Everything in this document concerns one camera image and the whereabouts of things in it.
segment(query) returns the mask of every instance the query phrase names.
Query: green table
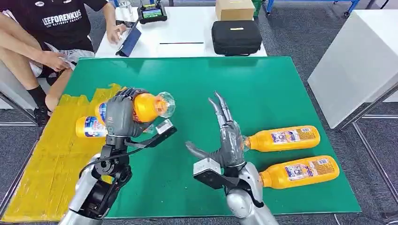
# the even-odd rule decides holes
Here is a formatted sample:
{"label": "green table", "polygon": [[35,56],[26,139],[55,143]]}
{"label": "green table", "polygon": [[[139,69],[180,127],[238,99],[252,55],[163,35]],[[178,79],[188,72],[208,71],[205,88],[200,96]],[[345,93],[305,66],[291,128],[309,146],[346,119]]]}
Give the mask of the green table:
{"label": "green table", "polygon": [[[171,120],[178,131],[158,147],[130,157],[133,177],[119,193],[110,218],[231,215],[223,190],[192,177],[197,159],[184,145],[190,140],[207,151],[219,148],[219,127],[207,100],[214,90],[226,99],[244,135],[299,125],[319,130],[321,143],[312,149],[245,153],[260,171],[311,156],[337,160],[290,57],[82,59],[64,94],[86,95],[90,100],[96,88],[111,83],[171,93],[176,100]],[[341,168],[339,177],[329,182],[285,190],[264,188],[264,202],[274,214],[360,211]]]}

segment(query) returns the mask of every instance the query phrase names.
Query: plastic bottle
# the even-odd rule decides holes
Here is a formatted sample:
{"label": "plastic bottle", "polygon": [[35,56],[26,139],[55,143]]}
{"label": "plastic bottle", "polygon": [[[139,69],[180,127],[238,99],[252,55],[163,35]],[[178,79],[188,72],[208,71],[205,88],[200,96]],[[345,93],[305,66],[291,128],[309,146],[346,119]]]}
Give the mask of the plastic bottle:
{"label": "plastic bottle", "polygon": [[76,122],[78,137],[105,137],[107,134],[107,128],[95,116],[81,117]]}
{"label": "plastic bottle", "polygon": [[314,126],[263,130],[244,139],[245,151],[254,149],[263,152],[312,148],[321,141]]}
{"label": "plastic bottle", "polygon": [[[151,122],[156,117],[169,118],[176,109],[174,98],[167,92],[161,92],[157,96],[144,93],[134,99],[134,120],[137,122]],[[98,105],[95,114],[102,121],[105,121],[107,104]]]}
{"label": "plastic bottle", "polygon": [[339,174],[334,158],[315,156],[272,165],[260,178],[264,187],[284,189],[333,180]]}

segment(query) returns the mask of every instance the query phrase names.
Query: gray carpet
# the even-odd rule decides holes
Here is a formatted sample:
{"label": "gray carpet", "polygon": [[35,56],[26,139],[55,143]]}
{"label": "gray carpet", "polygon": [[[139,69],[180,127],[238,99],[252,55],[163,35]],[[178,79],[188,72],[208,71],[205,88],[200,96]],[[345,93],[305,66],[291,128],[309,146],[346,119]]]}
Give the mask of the gray carpet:
{"label": "gray carpet", "polygon": [[[362,0],[357,8],[364,8],[369,0]],[[176,6],[213,6],[213,1],[176,1]],[[353,127],[345,132],[329,129],[317,102],[309,89],[307,78],[316,64],[345,22],[343,12],[349,3],[339,2],[284,2],[276,1],[272,15],[265,17],[260,11],[256,20],[261,31],[264,46],[268,55],[291,56],[307,88],[308,94],[326,129],[329,140],[339,158],[342,168],[350,182],[352,189],[363,210],[361,215],[379,219],[382,211],[398,210],[398,206],[391,198],[381,176],[376,171],[369,155],[360,141]],[[89,11],[92,22],[90,34],[94,48],[98,45],[105,32],[104,20],[101,13]],[[398,104],[381,104],[374,113],[397,114]],[[22,119],[13,110],[0,111],[0,120]],[[396,159],[398,152],[395,146],[398,138],[395,135],[396,120],[360,120],[358,123],[368,140],[374,147],[381,163],[385,166],[388,175],[398,188],[398,166]],[[28,154],[36,135],[33,128],[1,128],[0,127],[0,169],[1,173],[0,196],[4,196],[17,170]],[[341,225],[377,225],[382,224],[366,217],[357,217],[356,214],[338,214]],[[317,215],[288,215],[277,216],[282,225],[336,225],[332,214]],[[229,217],[216,218],[155,218],[131,220],[106,220],[104,224],[116,225],[232,225],[238,224],[236,219]]]}

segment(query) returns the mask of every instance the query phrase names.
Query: black t-shirt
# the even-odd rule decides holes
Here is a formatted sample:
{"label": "black t-shirt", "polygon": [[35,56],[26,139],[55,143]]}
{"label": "black t-shirt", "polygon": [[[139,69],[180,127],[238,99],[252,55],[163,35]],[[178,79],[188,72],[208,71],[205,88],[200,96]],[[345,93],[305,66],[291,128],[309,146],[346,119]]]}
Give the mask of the black t-shirt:
{"label": "black t-shirt", "polygon": [[0,11],[10,10],[36,40],[57,49],[93,51],[87,35],[91,25],[84,4],[99,11],[106,0],[0,0]]}

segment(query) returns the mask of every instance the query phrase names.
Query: robot finger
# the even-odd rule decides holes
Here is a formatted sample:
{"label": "robot finger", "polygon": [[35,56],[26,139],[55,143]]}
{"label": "robot finger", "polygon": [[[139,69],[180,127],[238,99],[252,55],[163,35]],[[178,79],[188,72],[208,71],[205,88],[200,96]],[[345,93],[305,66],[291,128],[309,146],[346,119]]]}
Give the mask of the robot finger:
{"label": "robot finger", "polygon": [[217,116],[217,120],[218,120],[218,125],[220,126],[220,128],[222,128],[223,125],[227,123],[225,121],[225,117],[224,117],[222,111],[220,110],[220,108],[218,107],[218,105],[216,103],[214,103],[214,101],[211,98],[209,98],[209,102],[212,104],[212,106],[214,108],[215,115]]}
{"label": "robot finger", "polygon": [[231,115],[230,109],[228,108],[228,105],[225,102],[224,98],[217,91],[215,91],[214,94],[220,100],[221,110],[224,113],[225,119],[227,120],[227,122],[231,122],[232,121],[232,115]]}

